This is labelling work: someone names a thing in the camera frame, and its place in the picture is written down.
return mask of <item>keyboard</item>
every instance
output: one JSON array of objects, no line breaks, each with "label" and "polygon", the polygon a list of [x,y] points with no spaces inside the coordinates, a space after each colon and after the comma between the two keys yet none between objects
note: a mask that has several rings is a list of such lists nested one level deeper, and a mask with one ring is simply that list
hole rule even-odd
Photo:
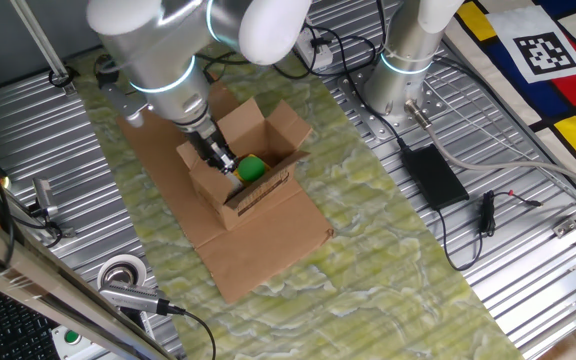
[{"label": "keyboard", "polygon": [[0,293],[0,359],[59,360],[53,327],[43,315]]}]

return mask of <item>green textured mat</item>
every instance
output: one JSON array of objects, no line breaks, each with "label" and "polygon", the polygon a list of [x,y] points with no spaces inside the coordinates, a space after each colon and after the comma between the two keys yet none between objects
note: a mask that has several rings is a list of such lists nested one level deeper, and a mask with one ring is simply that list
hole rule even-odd
[{"label": "green textured mat", "polygon": [[[82,74],[77,89],[161,289],[206,320],[218,358],[521,358],[321,81],[250,65],[227,67],[223,81],[240,102],[255,96],[268,114],[284,99],[310,123],[302,149],[311,156],[295,176],[337,236],[227,305],[98,91],[90,71],[99,54],[70,63]],[[304,71],[294,58],[280,65]],[[189,358],[208,359],[203,328],[174,322]]]}]

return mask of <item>black power adapter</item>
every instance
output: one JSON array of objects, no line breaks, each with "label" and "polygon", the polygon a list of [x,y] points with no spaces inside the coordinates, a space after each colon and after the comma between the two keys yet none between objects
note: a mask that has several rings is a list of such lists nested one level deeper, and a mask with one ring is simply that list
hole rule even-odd
[{"label": "black power adapter", "polygon": [[434,144],[417,150],[406,147],[401,160],[433,210],[469,199],[468,192]]}]

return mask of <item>slotted aluminum plate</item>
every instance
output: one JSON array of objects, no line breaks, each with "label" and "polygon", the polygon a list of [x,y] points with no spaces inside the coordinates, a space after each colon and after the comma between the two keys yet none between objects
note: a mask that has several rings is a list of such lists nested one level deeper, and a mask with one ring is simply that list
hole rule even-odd
[{"label": "slotted aluminum plate", "polygon": [[[81,99],[67,97],[46,79],[41,74],[0,89],[0,166],[12,193],[30,205],[32,178],[48,178],[59,205],[52,220],[77,233],[52,251],[91,286],[97,287],[102,264],[119,254],[144,261],[146,286],[156,286]],[[183,352],[170,318],[151,314],[149,321],[166,350]]]},{"label": "slotted aluminum plate", "polygon": [[[385,1],[389,18],[395,2]],[[313,24],[333,29],[340,36],[361,35],[373,43],[381,42],[381,28],[373,0],[323,0],[311,8]],[[365,46],[349,42],[344,46],[350,67],[369,58]],[[342,70],[339,46],[331,45],[335,61],[326,71]],[[339,79],[322,78],[349,120],[365,139],[366,144],[381,160],[401,191],[424,220],[437,239],[443,236],[441,223],[416,185],[403,168],[395,141],[375,134],[366,114],[353,106],[344,94]],[[472,80],[454,70],[433,65],[427,82],[453,107],[491,135],[512,145],[531,159],[550,161],[552,158],[534,134],[501,111]],[[521,159],[521,155],[498,144],[448,107],[432,116],[433,127],[447,149],[458,158],[472,163],[495,163]],[[398,131],[413,148],[431,143],[418,126],[400,124]],[[470,200],[444,210],[447,244],[453,261],[468,262],[474,252],[478,222],[478,207],[488,190],[514,190],[523,197],[543,201],[543,208],[530,208],[510,197],[496,200],[497,231],[484,239],[480,261],[463,273],[475,293],[488,308],[501,329],[522,351],[534,358],[576,328],[576,316],[554,334],[540,335],[559,319],[576,309],[576,236],[566,241],[558,239],[552,228],[569,214],[576,212],[573,197],[562,190],[568,186],[562,180],[553,182],[549,175],[535,169],[511,169],[476,172],[453,167],[453,171],[470,194]],[[536,339],[537,345],[524,347]]]}]

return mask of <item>green object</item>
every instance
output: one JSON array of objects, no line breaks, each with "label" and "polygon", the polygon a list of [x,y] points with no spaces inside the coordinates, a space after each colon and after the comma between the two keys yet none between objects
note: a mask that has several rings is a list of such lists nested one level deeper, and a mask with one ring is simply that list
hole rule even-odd
[{"label": "green object", "polygon": [[66,335],[64,336],[64,340],[66,340],[66,343],[68,343],[68,344],[73,344],[73,343],[77,342],[78,339],[79,339],[79,334],[77,334],[76,332],[74,332],[72,330],[68,330],[66,332]]},{"label": "green object", "polygon": [[248,182],[254,182],[264,175],[266,166],[260,158],[256,156],[248,156],[241,160],[237,168],[239,176]]}]

